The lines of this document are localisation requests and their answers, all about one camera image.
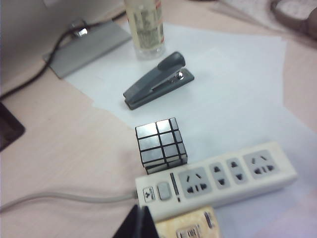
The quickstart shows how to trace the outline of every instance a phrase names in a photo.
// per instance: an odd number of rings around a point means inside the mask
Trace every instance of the power cord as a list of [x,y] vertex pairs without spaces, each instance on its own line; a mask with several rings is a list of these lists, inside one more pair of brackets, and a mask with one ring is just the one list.
[[79,196],[79,195],[68,194],[68,193],[60,193],[60,192],[40,192],[40,193],[26,195],[24,197],[20,197],[14,201],[4,204],[3,206],[0,207],[0,213],[7,211],[8,209],[20,203],[27,202],[34,199],[39,199],[39,198],[59,198],[59,199],[66,199],[66,200],[85,202],[85,203],[113,203],[113,202],[129,200],[129,199],[137,199],[138,194],[137,194],[137,191],[134,190],[129,194],[121,195],[117,197],[85,197],[85,196]]
[[[120,13],[118,16],[115,16],[114,18],[112,18],[111,20],[112,21],[115,21],[116,19],[120,18],[121,16],[123,16],[125,14],[125,11]],[[39,79],[45,72],[46,70],[49,68],[50,64],[52,63],[53,59],[54,59],[54,56],[56,54],[56,51],[58,50],[60,44],[62,43],[62,41],[69,35],[73,34],[74,32],[76,31],[79,31],[81,29],[83,29],[83,27],[85,28],[94,28],[96,26],[99,26],[101,24],[103,24],[105,22],[97,22],[97,23],[94,23],[94,24],[88,24],[88,25],[85,25],[85,26],[79,26],[79,27],[75,27],[75,28],[72,28],[68,31],[65,31],[61,36],[60,38],[58,39],[58,41],[56,42],[54,48],[53,48],[53,51],[48,59],[48,61],[46,62],[46,64],[42,67],[42,69],[36,74],[34,75],[32,78],[30,78],[29,80],[27,80],[26,82],[22,83],[21,85],[9,90],[8,92],[6,92],[5,94],[3,95],[0,95],[0,101],[2,101],[3,99],[9,97],[10,95],[16,93],[17,91],[20,91],[21,89],[29,86],[30,84],[32,84],[33,82],[35,82],[37,79]]]

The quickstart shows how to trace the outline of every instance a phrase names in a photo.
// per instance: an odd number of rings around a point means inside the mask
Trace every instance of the bottle label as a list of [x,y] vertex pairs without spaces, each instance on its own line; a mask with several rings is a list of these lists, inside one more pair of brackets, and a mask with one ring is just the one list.
[[133,14],[128,14],[128,18],[131,31],[132,29],[136,31],[136,34],[132,32],[132,36],[137,47],[144,50],[152,50],[164,42],[160,0],[156,0],[154,6],[150,9],[134,9]]

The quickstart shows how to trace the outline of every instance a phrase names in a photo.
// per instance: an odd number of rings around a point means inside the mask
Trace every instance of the black cable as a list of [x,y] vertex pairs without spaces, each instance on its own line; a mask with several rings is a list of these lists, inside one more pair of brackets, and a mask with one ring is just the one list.
[[[121,16],[123,16],[125,14],[125,11],[121,14],[119,14],[118,16],[115,16],[114,18],[112,18],[111,20],[116,20],[118,18],[120,18]],[[74,32],[76,31],[79,31],[79,30],[82,30],[83,28],[93,28],[93,27],[96,27],[96,26],[99,26],[101,24],[103,24],[104,22],[97,22],[97,23],[94,23],[94,24],[89,24],[89,25],[85,25],[85,26],[79,26],[79,27],[75,27],[75,28],[72,28],[68,31],[65,31],[61,36],[60,38],[58,39],[58,41],[56,42],[54,48],[53,48],[53,51],[48,59],[48,61],[46,62],[46,64],[42,67],[42,69],[36,74],[34,75],[32,78],[30,78],[29,80],[27,80],[26,82],[22,83],[20,86],[17,86],[11,90],[9,90],[8,92],[6,92],[5,94],[1,95],[0,96],[0,101],[2,101],[3,99],[9,97],[10,95],[16,93],[17,91],[29,86],[30,84],[32,84],[33,82],[35,82],[37,79],[39,79],[44,73],[45,71],[49,68],[50,64],[52,63],[53,59],[54,59],[54,56],[56,54],[56,51],[58,50],[60,44],[62,43],[62,41],[68,36],[68,35],[71,35],[73,34]]]

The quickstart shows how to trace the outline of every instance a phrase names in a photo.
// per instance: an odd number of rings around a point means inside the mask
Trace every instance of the plastic bottle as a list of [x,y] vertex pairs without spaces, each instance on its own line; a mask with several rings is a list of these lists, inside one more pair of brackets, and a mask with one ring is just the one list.
[[124,0],[137,57],[153,59],[165,50],[160,0]]

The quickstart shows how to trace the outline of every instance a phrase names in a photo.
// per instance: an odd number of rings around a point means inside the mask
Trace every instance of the power switch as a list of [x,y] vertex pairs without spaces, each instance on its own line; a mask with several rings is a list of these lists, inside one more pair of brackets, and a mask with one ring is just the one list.
[[158,184],[158,194],[159,194],[159,198],[162,201],[165,201],[171,198],[171,192],[170,192],[169,184],[167,182],[160,182]]

